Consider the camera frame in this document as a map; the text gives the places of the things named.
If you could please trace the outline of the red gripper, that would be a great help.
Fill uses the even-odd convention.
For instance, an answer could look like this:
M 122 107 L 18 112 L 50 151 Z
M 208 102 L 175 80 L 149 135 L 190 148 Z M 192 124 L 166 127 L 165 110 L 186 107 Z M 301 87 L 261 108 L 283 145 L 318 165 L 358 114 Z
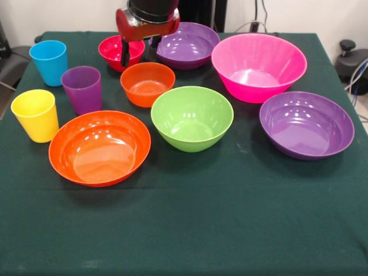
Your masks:
M 116 11 L 117 29 L 121 39 L 122 67 L 128 67 L 130 62 L 130 46 L 128 42 L 140 41 L 146 38 L 149 42 L 148 57 L 156 57 L 162 36 L 167 36 L 177 31 L 180 22 L 179 10 L 175 9 L 165 22 L 150 22 L 134 15 L 128 8 Z

